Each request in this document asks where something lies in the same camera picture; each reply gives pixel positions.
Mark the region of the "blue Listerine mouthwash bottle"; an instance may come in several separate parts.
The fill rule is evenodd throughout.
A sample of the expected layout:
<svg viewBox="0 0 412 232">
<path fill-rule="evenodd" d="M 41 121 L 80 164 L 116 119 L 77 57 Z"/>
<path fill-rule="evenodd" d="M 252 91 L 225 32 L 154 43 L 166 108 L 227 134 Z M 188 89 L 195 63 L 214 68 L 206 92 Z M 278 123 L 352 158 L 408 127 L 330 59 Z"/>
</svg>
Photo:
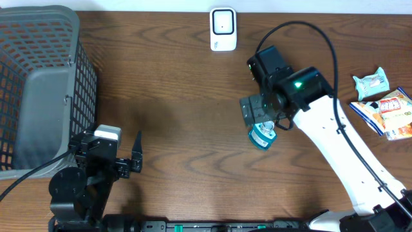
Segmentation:
<svg viewBox="0 0 412 232">
<path fill-rule="evenodd" d="M 248 133 L 251 143 L 261 150 L 268 150 L 277 139 L 277 133 L 274 131 L 274 127 L 275 124 L 273 121 L 253 125 Z"/>
</svg>

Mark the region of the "teal wet wipes pack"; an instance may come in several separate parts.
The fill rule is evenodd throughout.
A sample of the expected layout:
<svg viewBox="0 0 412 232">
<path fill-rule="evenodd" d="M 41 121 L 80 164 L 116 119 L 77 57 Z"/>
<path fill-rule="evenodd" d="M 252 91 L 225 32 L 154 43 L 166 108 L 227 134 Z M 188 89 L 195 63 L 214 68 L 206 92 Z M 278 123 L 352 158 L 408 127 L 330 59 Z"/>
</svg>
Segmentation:
<svg viewBox="0 0 412 232">
<path fill-rule="evenodd" d="M 374 74 L 363 78 L 353 76 L 353 80 L 355 81 L 355 89 L 358 92 L 358 101 L 390 89 L 388 78 L 381 67 L 378 67 Z"/>
</svg>

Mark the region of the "yellow snack bag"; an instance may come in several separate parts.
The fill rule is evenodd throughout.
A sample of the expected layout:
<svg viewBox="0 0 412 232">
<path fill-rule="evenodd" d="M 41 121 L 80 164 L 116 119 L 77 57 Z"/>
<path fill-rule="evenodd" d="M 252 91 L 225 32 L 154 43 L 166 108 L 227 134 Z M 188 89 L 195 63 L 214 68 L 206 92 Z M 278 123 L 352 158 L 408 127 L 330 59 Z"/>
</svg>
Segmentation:
<svg viewBox="0 0 412 232">
<path fill-rule="evenodd" d="M 351 102 L 350 108 L 388 140 L 411 138 L 411 97 L 402 87 L 378 101 Z"/>
</svg>

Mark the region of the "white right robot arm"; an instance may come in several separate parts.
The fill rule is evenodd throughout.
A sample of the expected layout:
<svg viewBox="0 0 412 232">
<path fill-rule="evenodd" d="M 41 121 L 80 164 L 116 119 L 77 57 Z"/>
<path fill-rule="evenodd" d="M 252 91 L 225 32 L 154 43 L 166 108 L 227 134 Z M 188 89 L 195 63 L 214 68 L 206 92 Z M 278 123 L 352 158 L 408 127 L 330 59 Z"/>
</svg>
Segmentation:
<svg viewBox="0 0 412 232">
<path fill-rule="evenodd" d="M 274 47 L 247 61 L 260 93 L 240 100 L 251 142 L 267 150 L 280 120 L 299 128 L 321 151 L 342 182 L 353 210 L 325 211 L 297 224 L 307 231 L 411 231 L 411 192 L 376 159 L 333 99 L 314 67 L 298 72 Z"/>
</svg>

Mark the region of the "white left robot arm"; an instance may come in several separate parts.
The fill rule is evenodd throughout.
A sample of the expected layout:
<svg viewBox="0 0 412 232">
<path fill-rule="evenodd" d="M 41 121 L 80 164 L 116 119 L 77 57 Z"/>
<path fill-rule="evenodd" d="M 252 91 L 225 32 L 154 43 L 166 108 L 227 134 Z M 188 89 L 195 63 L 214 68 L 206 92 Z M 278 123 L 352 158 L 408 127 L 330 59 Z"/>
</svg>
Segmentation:
<svg viewBox="0 0 412 232">
<path fill-rule="evenodd" d="M 50 231 L 140 231 L 131 215 L 105 215 L 104 210 L 119 179 L 142 170 L 142 133 L 137 133 L 130 159 L 117 157 L 119 141 L 87 131 L 70 141 L 76 166 L 58 171 L 49 183 Z"/>
</svg>

